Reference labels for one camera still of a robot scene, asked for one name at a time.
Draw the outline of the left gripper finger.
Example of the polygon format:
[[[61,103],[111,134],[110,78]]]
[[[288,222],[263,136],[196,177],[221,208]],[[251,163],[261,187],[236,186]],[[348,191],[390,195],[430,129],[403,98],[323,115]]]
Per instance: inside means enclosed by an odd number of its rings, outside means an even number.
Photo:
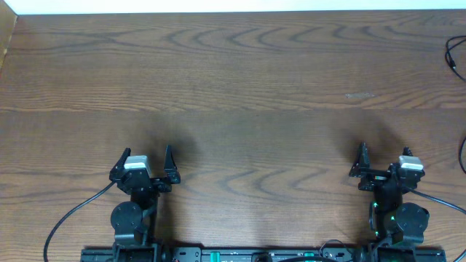
[[[173,158],[172,147],[167,145],[165,151],[164,172],[171,184],[179,184],[181,176]]]
[[[131,149],[126,148],[122,155],[120,156],[119,160],[116,162],[116,164],[112,167],[112,169],[109,172],[109,180],[110,181],[119,181],[121,180],[122,176],[126,173],[125,171],[125,162],[127,158],[131,154]]]

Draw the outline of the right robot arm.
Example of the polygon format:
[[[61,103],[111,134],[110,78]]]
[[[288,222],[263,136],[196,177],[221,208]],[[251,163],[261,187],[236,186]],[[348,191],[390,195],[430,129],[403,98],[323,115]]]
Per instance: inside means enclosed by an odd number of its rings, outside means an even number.
[[[403,195],[416,188],[424,175],[420,158],[408,147],[386,170],[375,170],[367,145],[359,145],[349,176],[360,179],[359,190],[374,194],[369,226],[376,240],[353,255],[356,261],[416,260],[416,246],[424,241],[430,214],[417,204],[404,202]]]

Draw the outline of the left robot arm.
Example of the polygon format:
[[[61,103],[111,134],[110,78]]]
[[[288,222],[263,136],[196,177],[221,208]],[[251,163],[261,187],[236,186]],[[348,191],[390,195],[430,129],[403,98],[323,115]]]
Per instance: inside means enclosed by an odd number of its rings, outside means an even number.
[[[153,178],[146,155],[133,156],[126,148],[112,167],[109,179],[130,200],[117,205],[111,214],[114,228],[113,261],[171,261],[173,254],[167,245],[154,237],[158,200],[181,182],[173,159],[172,148],[166,147],[164,175]]]

